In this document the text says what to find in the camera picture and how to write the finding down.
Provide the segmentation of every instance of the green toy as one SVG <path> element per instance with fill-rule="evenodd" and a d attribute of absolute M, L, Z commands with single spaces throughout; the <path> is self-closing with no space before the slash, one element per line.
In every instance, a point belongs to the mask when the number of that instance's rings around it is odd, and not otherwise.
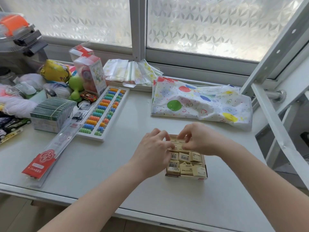
<path fill-rule="evenodd" d="M 74 90 L 69 96 L 69 99 L 80 102 L 82 98 L 80 97 L 79 91 L 84 90 L 82 79 L 78 75 L 71 76 L 69 79 L 69 87 Z"/>

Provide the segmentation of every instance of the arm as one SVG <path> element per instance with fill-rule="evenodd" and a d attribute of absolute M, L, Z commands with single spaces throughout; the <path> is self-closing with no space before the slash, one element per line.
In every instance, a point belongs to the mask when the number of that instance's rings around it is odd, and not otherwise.
<path fill-rule="evenodd" d="M 129 194 L 146 178 L 168 166 L 174 148 L 166 131 L 154 129 L 131 160 L 42 227 L 39 232 L 99 232 Z"/>
<path fill-rule="evenodd" d="M 309 197 L 259 161 L 245 147 L 200 123 L 187 125 L 177 138 L 186 139 L 184 149 L 221 157 L 276 231 L 308 230 Z"/>

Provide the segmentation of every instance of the left hand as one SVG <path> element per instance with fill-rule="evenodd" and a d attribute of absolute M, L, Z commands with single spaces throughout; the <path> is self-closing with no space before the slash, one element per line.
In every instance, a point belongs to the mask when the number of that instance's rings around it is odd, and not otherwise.
<path fill-rule="evenodd" d="M 169 134 L 156 128 L 143 137 L 129 164 L 139 169 L 144 179 L 152 177 L 168 166 L 172 157 L 168 148 L 175 148 Z"/>

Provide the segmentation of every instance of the forearm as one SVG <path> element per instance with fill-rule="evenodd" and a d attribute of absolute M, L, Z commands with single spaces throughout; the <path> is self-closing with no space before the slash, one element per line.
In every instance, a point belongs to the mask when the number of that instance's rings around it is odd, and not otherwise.
<path fill-rule="evenodd" d="M 142 181 L 136 168 L 126 164 L 52 219 L 40 232 L 99 232 Z"/>
<path fill-rule="evenodd" d="M 231 142 L 228 147 L 221 147 L 219 153 L 276 231 L 308 229 L 309 197 L 240 144 Z"/>

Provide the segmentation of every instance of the white desk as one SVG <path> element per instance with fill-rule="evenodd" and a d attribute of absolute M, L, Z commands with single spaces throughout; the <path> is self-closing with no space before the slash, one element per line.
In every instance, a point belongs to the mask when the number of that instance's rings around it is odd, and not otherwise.
<path fill-rule="evenodd" d="M 194 121 L 151 117 L 150 108 L 150 93 L 131 91 L 106 142 L 75 137 L 38 189 L 27 188 L 26 176 L 21 171 L 54 134 L 35 131 L 28 125 L 21 134 L 0 146 L 0 191 L 73 203 L 125 164 L 146 132 L 157 127 L 178 134 Z M 218 122 L 207 125 L 244 145 L 264 162 L 253 133 Z M 206 156 L 205 160 L 207 180 L 176 179 L 161 172 L 141 183 L 116 211 L 116 216 L 200 231 L 273 231 L 230 168 L 215 156 Z"/>

